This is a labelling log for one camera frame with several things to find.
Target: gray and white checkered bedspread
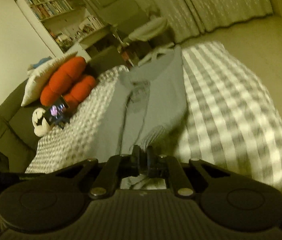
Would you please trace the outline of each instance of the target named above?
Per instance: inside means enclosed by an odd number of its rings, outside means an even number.
[[[183,49],[188,114],[158,152],[182,162],[200,158],[282,191],[282,119],[260,79],[219,42]],[[71,124],[38,144],[27,172],[52,172],[79,162],[113,94],[116,67],[80,105]]]

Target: chair backrest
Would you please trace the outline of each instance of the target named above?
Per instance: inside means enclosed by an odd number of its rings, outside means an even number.
[[[98,12],[99,17],[124,36],[149,21],[135,0],[98,0],[98,2],[103,6]]]

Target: smartphone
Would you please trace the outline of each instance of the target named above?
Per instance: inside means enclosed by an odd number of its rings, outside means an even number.
[[[44,118],[51,126],[52,124],[58,125],[65,118],[65,112],[69,105],[64,100],[63,96],[59,97],[57,101],[44,113]]]

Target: screw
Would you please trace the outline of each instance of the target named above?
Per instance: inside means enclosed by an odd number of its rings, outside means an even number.
[[[90,193],[96,197],[102,196],[106,193],[106,189],[102,187],[94,187],[90,190]]]
[[[188,197],[193,194],[193,190],[190,188],[184,187],[178,190],[178,194],[183,197]]]

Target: floor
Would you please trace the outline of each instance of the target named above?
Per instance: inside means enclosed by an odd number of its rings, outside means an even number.
[[[185,41],[182,47],[218,40],[261,79],[282,116],[282,19],[270,16],[220,28]]]

